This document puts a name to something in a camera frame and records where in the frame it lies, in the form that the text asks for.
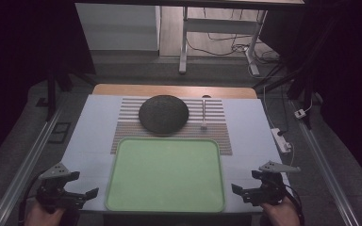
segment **round black disc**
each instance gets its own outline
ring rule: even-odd
[[[140,123],[149,131],[169,134],[187,123],[187,105],[174,96],[158,95],[146,100],[140,107]]]

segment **green tray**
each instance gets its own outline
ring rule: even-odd
[[[221,212],[219,147],[211,139],[124,138],[108,184],[112,211]]]

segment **white wall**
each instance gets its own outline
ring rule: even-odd
[[[91,50],[158,50],[159,7],[75,5]]]

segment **human hand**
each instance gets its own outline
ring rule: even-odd
[[[299,226],[300,221],[292,201],[285,197],[278,205],[261,203],[273,226]]]
[[[31,211],[27,215],[25,226],[58,226],[65,209],[59,208],[53,214],[49,214],[35,201]]]

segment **white desk leg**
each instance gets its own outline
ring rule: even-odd
[[[184,74],[187,71],[187,27],[188,27],[188,8],[183,8],[184,18],[182,27],[182,44],[180,55],[179,73]]]
[[[260,34],[261,26],[263,25],[264,17],[266,16],[266,13],[267,13],[267,10],[260,11],[260,15],[258,17],[256,28],[255,28],[255,33],[252,36],[251,45],[249,46],[249,49],[247,51],[245,51],[245,56],[248,58],[249,67],[252,71],[253,76],[260,75],[260,73],[258,72],[257,66],[255,64],[253,52],[255,50],[255,44],[257,42],[258,35]]]

